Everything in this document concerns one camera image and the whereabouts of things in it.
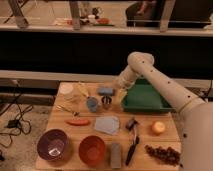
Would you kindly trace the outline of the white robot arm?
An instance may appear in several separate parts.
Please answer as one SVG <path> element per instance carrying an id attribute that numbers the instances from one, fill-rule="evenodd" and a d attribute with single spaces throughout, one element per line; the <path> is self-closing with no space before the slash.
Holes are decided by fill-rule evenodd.
<path id="1" fill-rule="evenodd" d="M 143 76 L 184 119 L 179 171 L 213 171 L 213 102 L 204 101 L 153 64 L 150 53 L 130 53 L 116 86 L 128 89 Z"/>

